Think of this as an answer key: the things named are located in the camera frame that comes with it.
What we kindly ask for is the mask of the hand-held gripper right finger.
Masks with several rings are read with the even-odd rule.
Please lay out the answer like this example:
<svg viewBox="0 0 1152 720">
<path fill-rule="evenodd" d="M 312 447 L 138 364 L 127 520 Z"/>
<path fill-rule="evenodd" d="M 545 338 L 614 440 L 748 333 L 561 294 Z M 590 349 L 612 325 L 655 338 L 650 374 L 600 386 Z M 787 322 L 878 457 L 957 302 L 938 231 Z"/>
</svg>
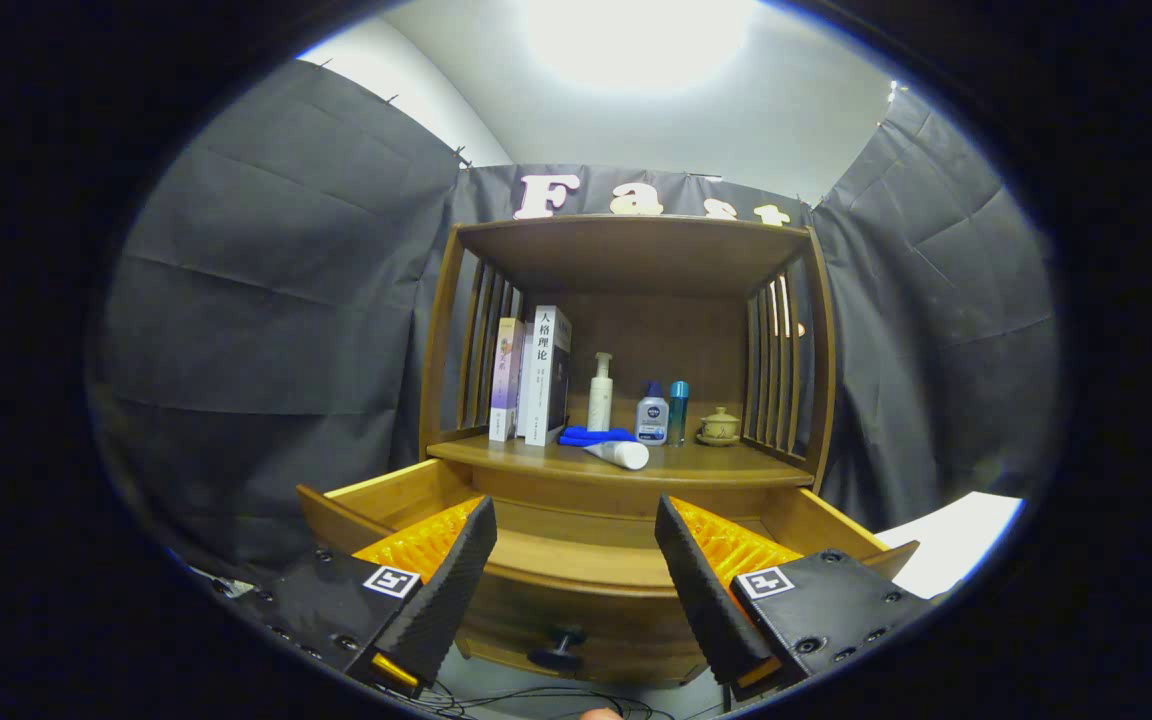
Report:
<svg viewBox="0 0 1152 720">
<path fill-rule="evenodd" d="M 858 661 L 934 609 L 893 579 L 915 543 L 867 559 L 799 552 L 675 497 L 660 497 L 655 541 L 710 670 L 740 702 Z"/>
</svg>

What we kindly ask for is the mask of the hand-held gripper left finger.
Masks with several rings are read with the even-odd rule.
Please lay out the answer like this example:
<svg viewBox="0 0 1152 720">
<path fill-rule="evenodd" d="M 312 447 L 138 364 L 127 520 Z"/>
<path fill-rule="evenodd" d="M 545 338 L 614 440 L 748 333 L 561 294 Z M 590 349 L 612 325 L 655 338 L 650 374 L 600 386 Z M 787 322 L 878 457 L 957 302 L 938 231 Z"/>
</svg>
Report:
<svg viewBox="0 0 1152 720">
<path fill-rule="evenodd" d="M 495 544 L 492 498 L 472 497 L 361 551 L 316 548 L 236 607 L 348 679 L 417 698 L 435 682 Z"/>
</svg>

